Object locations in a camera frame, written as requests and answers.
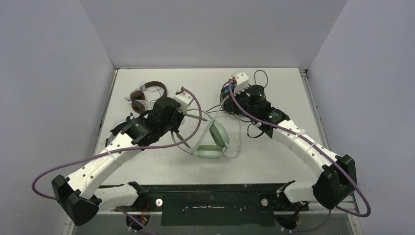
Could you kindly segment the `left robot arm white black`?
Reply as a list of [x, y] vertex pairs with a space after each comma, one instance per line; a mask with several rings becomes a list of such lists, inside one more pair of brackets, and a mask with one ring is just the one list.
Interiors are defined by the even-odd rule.
[[177, 131], [193, 102], [188, 94], [164, 97], [125, 125], [100, 153], [68, 176], [58, 175], [51, 184], [57, 202], [76, 226], [89, 222], [99, 211], [130, 206], [139, 211], [146, 205], [146, 196], [137, 183], [100, 188], [120, 166], [139, 154], [141, 147], [156, 143], [165, 133]]

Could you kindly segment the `white black headphones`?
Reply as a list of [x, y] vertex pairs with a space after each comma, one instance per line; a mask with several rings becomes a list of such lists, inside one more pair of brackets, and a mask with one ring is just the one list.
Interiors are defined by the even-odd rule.
[[109, 146], [110, 143], [115, 139], [117, 134], [122, 130], [122, 128], [134, 118], [136, 118], [136, 116], [130, 113], [125, 119], [116, 121], [105, 140], [105, 146]]

